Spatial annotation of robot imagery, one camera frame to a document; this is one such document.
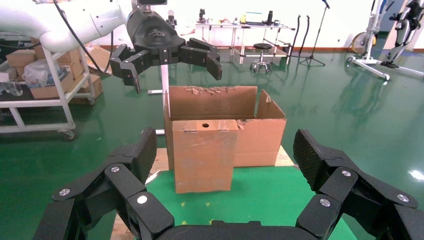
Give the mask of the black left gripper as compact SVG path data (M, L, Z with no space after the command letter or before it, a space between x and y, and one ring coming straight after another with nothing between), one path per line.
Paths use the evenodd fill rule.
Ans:
M123 80L125 86L133 86L141 92L140 73L151 65L176 64L178 62L205 67L217 81L222 79L222 64L217 47L205 41L179 37L160 15L154 11L133 10L126 23L133 48L119 45L109 59L112 74Z

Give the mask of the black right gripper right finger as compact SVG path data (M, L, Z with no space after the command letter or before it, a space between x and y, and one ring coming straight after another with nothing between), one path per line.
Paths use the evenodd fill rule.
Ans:
M297 130L293 156L314 196L296 227L318 240L330 237L343 215L377 240L421 240L424 213L408 193L362 171L342 150Z

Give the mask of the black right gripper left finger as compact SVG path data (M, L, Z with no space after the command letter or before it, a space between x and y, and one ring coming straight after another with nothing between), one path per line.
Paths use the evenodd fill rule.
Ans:
M112 211L136 239L159 239L175 220L146 187L156 155L156 131L145 128L138 142L116 148L100 167L56 190L34 239L85 240Z

